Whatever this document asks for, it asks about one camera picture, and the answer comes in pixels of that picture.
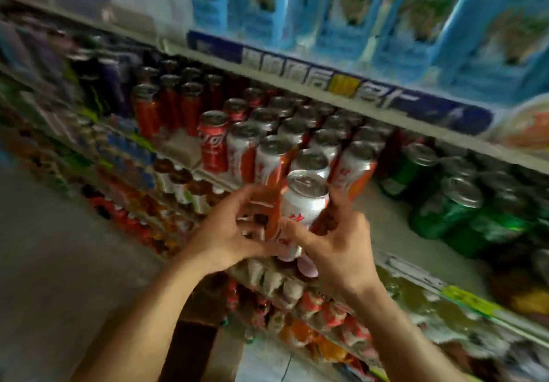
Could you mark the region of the red cola can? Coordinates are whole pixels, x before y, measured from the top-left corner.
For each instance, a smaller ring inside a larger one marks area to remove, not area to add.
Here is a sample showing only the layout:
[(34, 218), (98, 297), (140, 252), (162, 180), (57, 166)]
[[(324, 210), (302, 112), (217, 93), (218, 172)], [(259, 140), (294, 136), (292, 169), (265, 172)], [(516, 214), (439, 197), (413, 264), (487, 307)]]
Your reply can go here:
[(198, 124), (202, 167), (213, 173), (228, 170), (226, 137), (230, 125), (229, 116), (221, 110), (202, 113)]

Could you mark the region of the person's right forearm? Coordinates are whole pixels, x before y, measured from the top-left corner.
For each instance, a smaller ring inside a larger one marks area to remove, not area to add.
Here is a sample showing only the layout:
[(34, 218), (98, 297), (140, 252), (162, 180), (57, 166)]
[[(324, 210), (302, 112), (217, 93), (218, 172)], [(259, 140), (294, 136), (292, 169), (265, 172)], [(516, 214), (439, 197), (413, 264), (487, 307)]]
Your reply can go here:
[(341, 279), (349, 306), (364, 323), (390, 382), (469, 382), (372, 275)]

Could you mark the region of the yellow green price label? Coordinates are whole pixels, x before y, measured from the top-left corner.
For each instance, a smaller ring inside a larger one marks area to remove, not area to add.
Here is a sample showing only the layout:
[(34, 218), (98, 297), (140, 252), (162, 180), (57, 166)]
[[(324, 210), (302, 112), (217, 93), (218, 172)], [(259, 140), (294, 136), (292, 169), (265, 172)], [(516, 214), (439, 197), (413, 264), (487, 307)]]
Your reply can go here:
[(462, 305), (480, 316), (491, 318), (496, 316), (503, 308), (493, 302), (487, 301), (473, 293), (469, 293), (459, 287), (447, 285), (442, 288), (441, 294), (459, 305)]

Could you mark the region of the blue shelf label strip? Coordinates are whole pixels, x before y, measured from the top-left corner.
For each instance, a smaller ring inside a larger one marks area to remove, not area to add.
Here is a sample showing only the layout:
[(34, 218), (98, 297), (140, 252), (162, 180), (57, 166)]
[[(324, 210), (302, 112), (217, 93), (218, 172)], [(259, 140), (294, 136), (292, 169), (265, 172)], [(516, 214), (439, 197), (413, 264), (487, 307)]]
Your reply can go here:
[(476, 104), (401, 87), (371, 77), (345, 73), (294, 58), (244, 45), (214, 35), (191, 30), (187, 35), (191, 50), (242, 65), (331, 94), (356, 99), (379, 109), (402, 113), (415, 120), (436, 124), (466, 135), (481, 135), (496, 120), (492, 110)]

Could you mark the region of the row of brown-capped bottles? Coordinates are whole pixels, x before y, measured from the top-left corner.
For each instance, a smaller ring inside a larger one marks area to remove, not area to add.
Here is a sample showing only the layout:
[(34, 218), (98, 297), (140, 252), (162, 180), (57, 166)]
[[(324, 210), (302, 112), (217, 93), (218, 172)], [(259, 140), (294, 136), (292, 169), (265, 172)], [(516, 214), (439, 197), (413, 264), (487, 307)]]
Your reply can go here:
[(169, 159), (159, 158), (153, 164), (155, 187), (184, 209), (193, 210), (198, 216), (205, 216), (229, 193), (213, 185), (191, 171), (174, 164)]

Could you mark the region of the white orange drink can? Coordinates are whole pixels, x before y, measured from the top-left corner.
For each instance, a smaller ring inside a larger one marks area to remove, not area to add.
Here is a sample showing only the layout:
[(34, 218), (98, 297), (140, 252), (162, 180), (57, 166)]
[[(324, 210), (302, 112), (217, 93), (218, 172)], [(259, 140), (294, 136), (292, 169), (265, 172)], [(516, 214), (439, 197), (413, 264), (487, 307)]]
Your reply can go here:
[[(309, 229), (329, 203), (328, 182), (308, 170), (289, 172), (281, 190), (279, 219), (292, 219)], [(301, 247), (282, 231), (280, 222), (273, 240), (279, 244), (278, 259), (291, 262), (301, 256)]]

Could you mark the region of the group of white orange cans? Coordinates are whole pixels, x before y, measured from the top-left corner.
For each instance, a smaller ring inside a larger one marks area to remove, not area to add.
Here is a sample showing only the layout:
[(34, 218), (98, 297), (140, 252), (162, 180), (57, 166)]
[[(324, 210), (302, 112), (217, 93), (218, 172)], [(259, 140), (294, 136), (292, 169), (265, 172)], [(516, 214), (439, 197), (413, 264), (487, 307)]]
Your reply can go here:
[(290, 171), (305, 170), (355, 199), (385, 146), (362, 115), (290, 94), (265, 107), (259, 99), (231, 98), (224, 110), (234, 117), (225, 139), (228, 171), (240, 184), (281, 185)]

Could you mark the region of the person's left hand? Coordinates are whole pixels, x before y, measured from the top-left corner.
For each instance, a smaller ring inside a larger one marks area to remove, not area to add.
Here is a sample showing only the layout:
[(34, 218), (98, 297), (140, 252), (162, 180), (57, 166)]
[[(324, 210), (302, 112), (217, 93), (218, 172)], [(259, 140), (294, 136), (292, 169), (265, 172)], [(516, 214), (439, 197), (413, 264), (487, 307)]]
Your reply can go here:
[(228, 256), (227, 199), (230, 195), (210, 210), (183, 250), (185, 263), (201, 278), (242, 261)]

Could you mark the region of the group of green cans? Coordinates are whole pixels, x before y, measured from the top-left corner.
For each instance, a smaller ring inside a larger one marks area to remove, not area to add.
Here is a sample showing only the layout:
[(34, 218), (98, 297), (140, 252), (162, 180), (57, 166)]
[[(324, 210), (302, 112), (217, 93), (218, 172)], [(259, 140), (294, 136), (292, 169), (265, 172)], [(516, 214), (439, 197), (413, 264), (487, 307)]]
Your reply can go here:
[(463, 257), (489, 258), (536, 231), (549, 233), (549, 178), (440, 140), (382, 154), (379, 187), (408, 203), (408, 226)]

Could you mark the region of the person's right hand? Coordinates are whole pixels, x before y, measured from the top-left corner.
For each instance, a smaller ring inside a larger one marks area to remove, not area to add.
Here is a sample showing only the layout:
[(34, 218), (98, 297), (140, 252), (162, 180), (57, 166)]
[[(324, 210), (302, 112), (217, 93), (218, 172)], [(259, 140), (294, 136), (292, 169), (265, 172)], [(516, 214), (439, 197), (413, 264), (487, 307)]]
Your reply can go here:
[(314, 233), (319, 242), (303, 250), (315, 264), (320, 279), (348, 295), (367, 296), (379, 291), (381, 281), (375, 269), (365, 215), (355, 211), (347, 195), (333, 187), (324, 214), (333, 229), (325, 235)]

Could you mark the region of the row of blue drink bottles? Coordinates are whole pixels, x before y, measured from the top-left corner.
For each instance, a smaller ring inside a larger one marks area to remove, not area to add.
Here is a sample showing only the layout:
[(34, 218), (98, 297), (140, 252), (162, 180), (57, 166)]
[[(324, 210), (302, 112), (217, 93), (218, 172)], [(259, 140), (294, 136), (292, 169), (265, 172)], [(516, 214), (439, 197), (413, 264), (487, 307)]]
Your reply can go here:
[(100, 160), (144, 189), (155, 189), (153, 165), (156, 153), (126, 136), (108, 129), (96, 129), (94, 146)]

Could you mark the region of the brown cardboard box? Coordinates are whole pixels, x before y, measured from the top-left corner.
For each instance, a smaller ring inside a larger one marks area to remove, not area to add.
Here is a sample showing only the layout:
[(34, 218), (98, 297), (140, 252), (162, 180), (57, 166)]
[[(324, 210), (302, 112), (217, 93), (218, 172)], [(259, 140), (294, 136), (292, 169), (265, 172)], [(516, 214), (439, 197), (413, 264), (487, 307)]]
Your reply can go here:
[(204, 278), (185, 304), (159, 382), (235, 382), (244, 351), (244, 327), (222, 325), (228, 278)]

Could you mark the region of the row of slim red cans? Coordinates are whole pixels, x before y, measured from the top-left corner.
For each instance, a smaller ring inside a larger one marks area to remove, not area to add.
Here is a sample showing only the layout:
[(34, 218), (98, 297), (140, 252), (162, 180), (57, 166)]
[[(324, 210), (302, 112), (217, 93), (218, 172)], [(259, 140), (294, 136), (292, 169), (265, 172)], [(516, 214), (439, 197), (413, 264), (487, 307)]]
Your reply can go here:
[(140, 67), (131, 91), (137, 130), (145, 139), (164, 139), (178, 131), (199, 136), (201, 115), (223, 99), (224, 77), (206, 67)]

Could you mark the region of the metal shelf rack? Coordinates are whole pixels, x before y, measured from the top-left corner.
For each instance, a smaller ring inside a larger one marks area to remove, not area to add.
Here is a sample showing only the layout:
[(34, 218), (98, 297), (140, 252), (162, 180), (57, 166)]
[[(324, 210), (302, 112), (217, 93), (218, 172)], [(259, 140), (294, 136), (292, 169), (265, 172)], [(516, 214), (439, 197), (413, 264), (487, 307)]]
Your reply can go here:
[[(477, 106), (473, 102), (454, 101), (450, 96), (438, 94), (436, 91), (423, 91), (416, 88), (404, 88), (400, 85), (382, 83), (382, 81), (374, 81), (368, 78), (359, 82), (358, 88), (368, 88), (367, 93), (358, 94), (354, 92), (353, 98), (345, 98), (339, 93), (333, 93), (332, 87), (326, 88), (325, 93), (320, 93), (319, 82), (312, 87), (312, 82), (304, 81), (302, 84), (311, 87), (298, 87), (297, 82), (284, 81), (281, 77), (268, 75), (262, 70), (251, 70), (246, 64), (239, 64), (232, 59), (225, 59), (221, 55), (218, 57), (215, 54), (203, 53), (202, 51), (188, 49), (177, 42), (168, 38), (159, 36), (156, 30), (153, 30), (152, 18), (143, 14), (127, 11), (123, 8), (112, 7), (114, 12), (120, 12), (122, 18), (128, 18), (130, 26), (126, 28), (117, 23), (107, 23), (94, 21), (88, 16), (73, 13), (73, 10), (64, 9), (63, 3), (58, 7), (57, 0), (11, 0), (19, 4), (33, 8), (43, 13), (52, 14), (58, 18), (64, 18), (74, 24), (82, 24), (96, 30), (106, 31), (118, 36), (128, 36), (129, 39), (136, 42), (144, 42), (147, 47), (153, 46), (153, 41), (156, 42), (156, 47), (160, 46), (160, 51), (171, 55), (179, 54), (185, 58), (197, 59), (200, 64), (214, 65), (217, 69), (233, 72), (239, 76), (249, 76), (253, 80), (261, 82), (274, 82), (274, 86), (289, 90), (294, 93), (308, 95), (315, 100), (335, 105), (338, 108), (353, 111), (355, 113), (372, 117), (374, 120), (388, 122), (399, 129), (413, 128), (410, 132), (420, 133), (423, 136), (431, 135), (435, 139), (439, 139), (445, 143), (455, 145), (464, 149), (468, 149), (478, 154), (482, 154), (498, 161), (521, 166), (525, 169), (542, 173), (549, 176), (549, 143), (545, 148), (510, 148), (505, 147), (500, 143), (486, 141), (487, 139), (496, 138), (497, 130), (504, 128), (504, 123), (494, 125), (492, 123), (489, 129), (484, 130), (477, 136), (470, 136), (460, 131), (454, 131), (442, 125), (433, 125), (421, 119), (416, 119), (412, 112), (404, 112), (399, 110), (397, 106), (393, 108), (392, 101), (399, 101), (404, 104), (410, 104), (413, 101), (419, 101), (420, 104), (411, 105), (411, 110), (420, 110), (420, 105), (423, 102), (427, 103), (428, 110), (434, 108), (443, 99), (448, 103), (455, 105), (452, 110), (470, 111), (473, 107), (478, 110), (490, 111), (491, 108)], [(207, 172), (200, 160), (200, 146), (197, 137), (190, 137), (182, 130), (169, 136), (167, 140), (151, 139), (146, 140), (140, 135), (134, 135), (127, 129), (122, 129), (119, 122), (121, 119), (116, 119), (114, 116), (110, 119), (100, 117), (98, 122), (107, 129), (118, 132), (119, 136), (125, 136), (132, 141), (139, 143), (142, 147), (148, 147), (152, 152), (155, 152), (159, 157), (169, 159), (173, 164), (185, 166), (188, 170), (195, 170), (198, 176), (210, 180), (212, 183), (223, 186), (226, 189), (234, 189), (237, 185), (228, 173), (214, 174)], [(481, 285), (480, 275), (474, 272), (472, 261), (466, 261), (465, 257), (457, 254), (443, 243), (437, 243), (435, 240), (426, 240), (415, 235), (411, 230), (408, 230), (405, 222), (405, 210), (403, 203), (389, 201), (387, 197), (381, 196), (381, 191), (378, 191), (374, 185), (366, 185), (355, 200), (357, 208), (372, 209), (373, 212), (367, 213), (372, 215), (373, 222), (373, 242), (376, 253), (376, 261), (381, 261), (382, 266), (387, 266), (389, 269), (398, 271), (402, 276), (410, 278), (412, 282), (421, 284), (429, 290), (438, 290), (444, 285), (451, 283), (463, 290), (474, 290), (478, 296), (484, 297), (488, 293)], [(532, 321), (529, 317), (511, 311), (504, 312), (499, 309), (496, 316), (493, 318), (494, 323), (502, 326), (508, 331), (512, 331), (524, 339), (530, 340), (532, 343), (539, 344), (549, 350), (549, 327), (536, 320)]]

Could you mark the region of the row of blue packets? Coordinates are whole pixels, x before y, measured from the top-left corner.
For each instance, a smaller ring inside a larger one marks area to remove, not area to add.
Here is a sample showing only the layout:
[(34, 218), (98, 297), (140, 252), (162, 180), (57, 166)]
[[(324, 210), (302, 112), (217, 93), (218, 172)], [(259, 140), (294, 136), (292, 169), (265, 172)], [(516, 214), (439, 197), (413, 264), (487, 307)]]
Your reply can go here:
[(514, 105), (549, 91), (549, 0), (191, 0), (195, 24), (401, 83)]

